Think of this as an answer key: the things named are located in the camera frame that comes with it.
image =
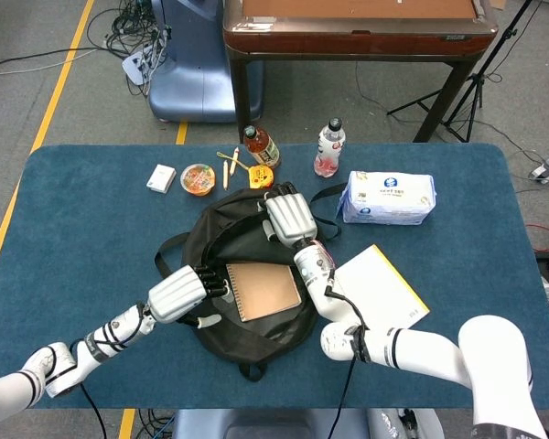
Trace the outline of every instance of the tissue box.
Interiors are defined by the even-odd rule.
[[[344,222],[418,225],[435,205],[431,176],[351,171],[338,211]]]

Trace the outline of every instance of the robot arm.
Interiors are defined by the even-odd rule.
[[[316,309],[334,322],[321,334],[328,357],[356,357],[472,389],[472,437],[477,439],[546,437],[529,392],[532,378],[524,339],[514,324],[496,316],[470,319],[460,330],[459,348],[438,334],[368,327],[355,304],[332,292],[335,266],[315,241],[317,225],[305,199],[284,184],[273,187],[264,204],[279,240],[296,250],[296,266]]]
[[[52,343],[37,350],[21,370],[0,378],[0,422],[36,404],[45,391],[51,398],[72,391],[105,360],[150,334],[157,322],[195,327],[218,323],[220,316],[193,317],[188,312],[205,298],[228,292],[227,284],[206,267],[182,267],[149,291],[146,304],[132,306],[78,340],[75,358],[72,347]]]

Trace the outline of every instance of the blue tablecloth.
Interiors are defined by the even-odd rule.
[[[178,173],[214,166],[230,146],[62,145],[27,161],[0,255],[0,375],[19,369],[38,347],[71,342],[146,299],[160,277],[159,244],[191,228],[205,198],[176,181],[166,195],[145,183],[155,165]],[[338,263],[376,243],[431,309],[415,328],[457,340],[480,314],[505,316],[523,331],[534,374],[533,397],[549,407],[549,309],[522,225],[506,162],[492,145],[349,145],[331,179],[313,173],[314,145],[284,145],[279,182],[310,198],[347,179],[351,169],[434,176],[437,205],[421,226],[342,225],[329,244]],[[242,160],[250,163],[244,153]],[[239,169],[231,189],[246,186]],[[332,216],[337,198],[322,200]],[[178,264],[178,256],[172,262]],[[94,371],[86,381],[101,407],[335,407],[348,363],[324,356],[319,332],[274,361],[257,383],[206,351],[188,327],[159,325],[148,337]],[[456,384],[382,366],[357,364],[350,407],[468,407]],[[39,407],[87,407],[76,391]]]

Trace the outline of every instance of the brown table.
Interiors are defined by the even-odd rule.
[[[452,70],[414,138],[427,142],[497,32],[489,0],[225,0],[240,139],[251,61],[445,62]]]

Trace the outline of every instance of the gray carpet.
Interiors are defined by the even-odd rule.
[[[499,12],[502,28],[521,4],[508,0]],[[66,48],[77,26],[83,2],[71,0],[0,1],[0,59]],[[117,1],[96,2],[91,15]],[[103,37],[113,14],[96,22],[93,35]],[[0,71],[30,69],[64,59],[58,54],[0,66]],[[265,126],[280,143],[314,142],[330,116],[345,121],[349,141],[408,142],[419,122],[399,123],[386,118],[382,107],[358,92],[353,62],[272,62],[266,66]],[[42,120],[60,68],[0,77],[0,222],[23,169],[27,153]],[[505,132],[514,142],[549,155],[549,5],[543,4],[515,50],[499,69],[503,81],[486,82],[484,108],[477,118]],[[361,63],[361,91],[387,108],[405,103],[438,88],[447,67],[434,64]],[[407,121],[421,121],[419,108],[398,114]],[[173,143],[177,126],[157,121],[142,97],[133,97],[125,86],[118,59],[93,53],[73,63],[70,76],[49,127],[46,143],[159,144]],[[438,136],[452,141],[444,130]],[[233,124],[192,124],[188,143],[231,143]],[[532,164],[516,147],[491,127],[478,123],[472,140],[500,146],[509,167],[526,176]],[[488,176],[476,175],[476,178]],[[515,179],[517,190],[537,188]],[[526,222],[549,225],[549,188],[518,195]],[[533,246],[549,245],[549,233],[530,231]],[[102,411],[109,437],[117,437],[121,411]],[[541,413],[549,429],[549,411]],[[469,411],[439,411],[448,439],[467,438]],[[135,423],[133,436],[138,431]],[[93,438],[99,426],[90,411],[28,411],[0,424],[0,438]]]

